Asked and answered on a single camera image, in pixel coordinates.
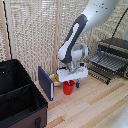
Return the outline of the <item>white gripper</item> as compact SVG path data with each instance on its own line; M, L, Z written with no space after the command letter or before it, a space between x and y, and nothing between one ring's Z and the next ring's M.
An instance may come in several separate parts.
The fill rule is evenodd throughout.
M57 75L58 80L60 82L67 81L68 86L71 86L70 80L78 79L78 81L76 82L76 87L79 88L81 81L81 79L79 78L87 77L88 69L86 67L80 67L74 71L70 71L69 69L60 69L57 71Z

